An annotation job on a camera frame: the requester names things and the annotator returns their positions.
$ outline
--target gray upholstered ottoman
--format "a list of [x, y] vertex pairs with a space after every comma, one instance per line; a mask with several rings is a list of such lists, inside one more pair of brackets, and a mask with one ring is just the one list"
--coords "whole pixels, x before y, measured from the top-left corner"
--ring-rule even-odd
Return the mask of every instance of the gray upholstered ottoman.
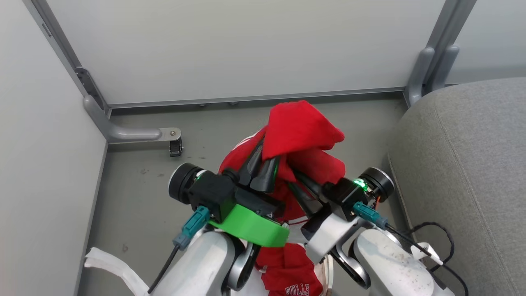
[[[389, 161], [409, 226], [444, 225], [471, 295], [526, 295], [526, 78], [443, 88], [404, 115]], [[441, 258], [445, 234], [416, 232]], [[456, 295], [458, 281], [435, 274]]]

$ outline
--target red garment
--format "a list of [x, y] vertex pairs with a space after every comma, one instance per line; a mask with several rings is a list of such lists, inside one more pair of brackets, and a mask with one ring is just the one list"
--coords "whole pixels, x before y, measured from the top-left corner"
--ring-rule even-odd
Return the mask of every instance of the red garment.
[[[302, 171], [319, 184], [337, 183], [345, 175], [345, 165], [323, 151], [343, 141], [343, 133], [306, 101], [281, 103], [272, 108], [268, 125], [232, 150], [223, 160], [219, 172], [227, 167], [239, 170], [263, 137], [263, 160], [281, 155], [276, 185], [270, 195], [285, 202], [285, 221], [305, 216], [286, 185], [286, 181], [296, 181], [290, 167]], [[299, 245], [262, 248], [256, 263], [268, 267], [261, 278], [270, 291], [269, 296], [318, 296], [322, 292], [313, 271], [314, 265]]]

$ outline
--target teal cable connector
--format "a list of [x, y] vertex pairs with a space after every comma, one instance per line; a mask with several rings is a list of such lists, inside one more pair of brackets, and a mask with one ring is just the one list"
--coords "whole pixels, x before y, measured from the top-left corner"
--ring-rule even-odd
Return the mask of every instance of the teal cable connector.
[[210, 220], [210, 211], [207, 207], [200, 205], [190, 219], [186, 221], [181, 234], [172, 241], [174, 246], [178, 245], [180, 250], [185, 250], [194, 235], [208, 223], [208, 220]]
[[362, 202], [355, 203], [354, 206], [352, 206], [352, 209], [360, 218], [373, 223], [382, 230], [385, 230], [387, 218], [380, 216], [376, 210], [364, 205]]

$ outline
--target white board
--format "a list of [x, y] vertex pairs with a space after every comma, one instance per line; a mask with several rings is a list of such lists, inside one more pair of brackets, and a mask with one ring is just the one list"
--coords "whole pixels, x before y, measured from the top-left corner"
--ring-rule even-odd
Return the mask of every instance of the white board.
[[110, 105], [404, 87], [444, 0], [48, 0]]
[[447, 84], [526, 76], [526, 1], [478, 0], [455, 44]]
[[73, 295], [106, 140], [24, 3], [0, 2], [0, 294]]

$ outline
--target green plastic part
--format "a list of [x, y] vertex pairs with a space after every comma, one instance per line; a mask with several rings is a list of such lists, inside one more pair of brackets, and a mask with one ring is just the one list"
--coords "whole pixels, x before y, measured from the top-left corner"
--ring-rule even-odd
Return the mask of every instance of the green plastic part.
[[288, 228], [258, 216], [239, 204], [234, 206], [223, 223], [219, 224], [214, 221], [208, 221], [208, 223], [237, 238], [269, 248], [284, 246], [290, 232]]

